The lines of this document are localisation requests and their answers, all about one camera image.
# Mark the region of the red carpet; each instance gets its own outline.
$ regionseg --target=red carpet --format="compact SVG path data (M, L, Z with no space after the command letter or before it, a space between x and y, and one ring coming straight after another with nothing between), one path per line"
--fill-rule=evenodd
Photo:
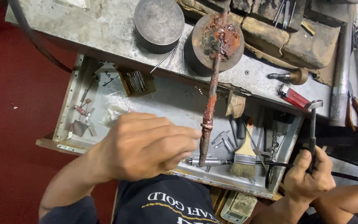
M70 74L44 58L19 28L5 23L5 11L0 1L0 223L36 223L47 184L76 157L35 145L55 129ZM44 43L73 67L75 52ZM92 192L104 224L111 219L116 184Z

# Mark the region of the metal drawer tray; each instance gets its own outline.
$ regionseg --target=metal drawer tray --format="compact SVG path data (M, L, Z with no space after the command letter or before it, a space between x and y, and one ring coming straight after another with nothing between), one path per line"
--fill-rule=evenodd
M87 74L90 71L89 66L97 64L98 62L99 61L93 58L78 55L76 67L78 69L71 75L53 138L51 141L45 139L37 140L37 145L65 153L82 154L106 136L109 129L98 124L98 121L107 112L105 105L106 100L103 99L103 95L124 90L119 80L120 77L117 77L106 87L102 85L97 86L96 84L93 85L93 88L91 88L87 94L87 98L92 99L88 108L95 108L91 120L95 126L97 136L92 137L87 130L82 138L73 135L71 139L67 140L70 123L79 118L79 113L74 109L74 105L80 105L83 92L89 87L92 81L92 76ZM107 63L102 67L102 75L105 71L112 72L112 77L118 75L111 63ZM202 115L207 103L207 97L205 95L201 94L194 86L177 83L170 79L155 77L154 84L156 92L141 97L130 97L135 111L153 113L157 116L167 117L176 125L201 129ZM225 99L216 102L214 129L211 133L211 140L215 139L222 131L227 130L230 130L229 136L233 140L231 126L228 118L225 116L226 105ZM260 106L252 100L252 97L248 97L244 110L245 114L252 116L254 120L256 120L258 119L259 110ZM296 117L292 124L278 122L278 133L283 134L287 132L287 134L278 138L278 142L281 143L281 145L276 157L277 162L288 161L302 122L303 118L301 117ZM254 127L252 138L256 142L260 130L260 128ZM198 156L198 154L198 150L193 153L194 156ZM215 149L210 146L208 154L212 157L232 158L232 155L228 153L225 147ZM284 172L284 168L282 167L275 169L273 184L270 189L266 189L264 187L265 177L262 175L262 166L256 166L257 175L253 183L249 179L239 178L229 174L229 170L230 166L225 165L211 167L210 171L206 172L202 168L180 163L175 170L168 171L166 174L179 175L204 184L246 192L260 197L273 198Z

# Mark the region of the black hose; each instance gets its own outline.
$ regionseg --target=black hose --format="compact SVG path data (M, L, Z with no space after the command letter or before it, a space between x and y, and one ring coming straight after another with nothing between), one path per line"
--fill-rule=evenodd
M58 59L56 59L51 53L49 53L44 46L42 46L35 34L35 32L30 28L30 25L27 22L26 17L24 16L22 7L18 0L8 0L10 7L12 8L12 12L15 15L17 23L23 29L23 31L27 34L30 42L34 45L34 47L43 54L48 60L50 60L53 64L57 65L59 68L65 70L68 73L72 73L72 69L69 69L66 65L61 63Z
M269 166L279 166L279 167L287 167L287 168L291 168L294 166L294 165L288 164L288 163L275 163L275 162L264 162L264 163L265 163L265 165L269 165ZM335 177L342 177L342 178L349 179L352 181L358 181L358 177L355 177L352 175L347 175L344 173L331 172L331 175L335 176Z

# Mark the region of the pliers with wooden handles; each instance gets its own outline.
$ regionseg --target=pliers with wooden handles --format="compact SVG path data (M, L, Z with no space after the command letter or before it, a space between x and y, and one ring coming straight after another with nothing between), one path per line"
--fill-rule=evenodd
M350 127L353 131L356 131L356 128L353 125L352 121L352 107L356 110L357 114L357 124L358 124L358 99L353 95L352 84L348 84L349 93L348 93L348 105L346 109L346 126Z

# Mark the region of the rusty mandrel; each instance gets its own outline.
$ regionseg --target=rusty mandrel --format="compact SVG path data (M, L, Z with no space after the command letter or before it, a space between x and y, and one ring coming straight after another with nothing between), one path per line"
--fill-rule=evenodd
M209 140L211 131L213 129L213 120L214 120L214 110L216 103L216 89L218 87L218 76L219 76L219 66L222 60L222 35L219 33L221 28L226 25L227 22L227 11L223 11L222 14L217 18L215 24L215 32L217 33L216 37L218 37L218 52L214 54L214 63L212 66L212 76L210 89L208 94L208 103L206 104L206 108L204 111L204 116L202 117L202 135L200 139L200 161L198 162L199 167L203 167L205 165L206 154L208 152Z

